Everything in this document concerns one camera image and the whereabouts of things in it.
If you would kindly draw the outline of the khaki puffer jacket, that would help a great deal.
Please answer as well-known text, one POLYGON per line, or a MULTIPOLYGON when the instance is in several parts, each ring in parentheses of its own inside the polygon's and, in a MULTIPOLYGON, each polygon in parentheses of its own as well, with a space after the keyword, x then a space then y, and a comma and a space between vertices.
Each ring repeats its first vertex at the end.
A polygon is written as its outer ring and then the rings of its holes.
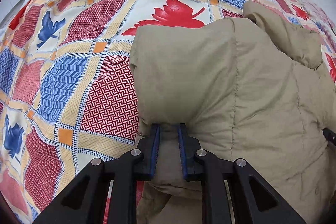
POLYGON ((335 190, 335 84, 321 36, 256 2, 241 18, 201 28, 137 28, 130 69, 139 136, 162 125, 157 170, 139 223, 200 223, 201 186, 182 177, 176 126, 217 157, 246 159, 303 217, 317 223, 335 190))

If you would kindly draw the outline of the leaf patchwork bed quilt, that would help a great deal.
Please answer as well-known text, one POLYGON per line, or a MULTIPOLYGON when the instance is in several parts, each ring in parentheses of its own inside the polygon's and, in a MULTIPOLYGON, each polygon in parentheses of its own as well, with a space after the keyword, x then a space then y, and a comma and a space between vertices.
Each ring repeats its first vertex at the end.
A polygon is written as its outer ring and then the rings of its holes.
POLYGON ((130 69, 137 28, 201 28, 241 18, 256 2, 321 36, 297 0, 30 0, 1 36, 1 194, 32 223, 94 158, 135 147, 138 98, 130 69))

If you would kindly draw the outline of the pink floral folded blanket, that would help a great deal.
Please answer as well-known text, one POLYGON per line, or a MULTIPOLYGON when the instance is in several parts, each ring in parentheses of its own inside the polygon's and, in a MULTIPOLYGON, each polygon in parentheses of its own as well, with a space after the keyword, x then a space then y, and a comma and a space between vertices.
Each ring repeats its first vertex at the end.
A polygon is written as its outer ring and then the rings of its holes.
POLYGON ((297 0, 316 25, 326 42, 327 51, 335 57, 335 24, 327 14, 312 0, 297 0))

